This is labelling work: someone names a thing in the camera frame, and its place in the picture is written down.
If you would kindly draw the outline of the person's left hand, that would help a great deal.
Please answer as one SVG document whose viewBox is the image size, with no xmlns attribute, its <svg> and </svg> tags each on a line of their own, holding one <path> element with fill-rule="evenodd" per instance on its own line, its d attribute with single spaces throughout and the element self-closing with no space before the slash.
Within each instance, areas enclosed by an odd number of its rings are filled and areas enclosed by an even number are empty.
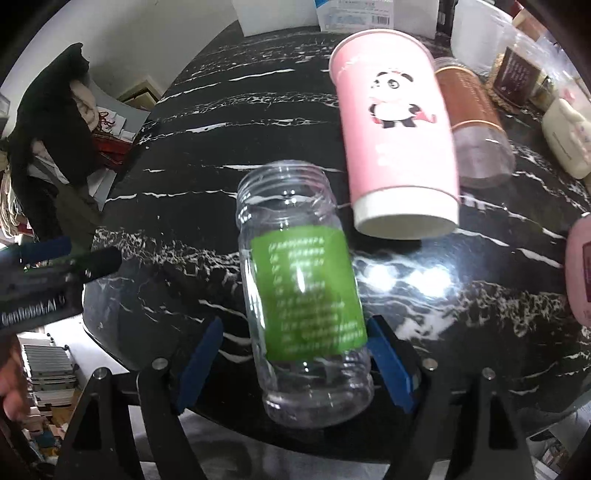
<svg viewBox="0 0 591 480">
<path fill-rule="evenodd" d="M 21 421 L 29 415 L 27 381 L 16 335 L 1 338 L 0 396 L 1 407 L 10 420 Z"/>
</svg>

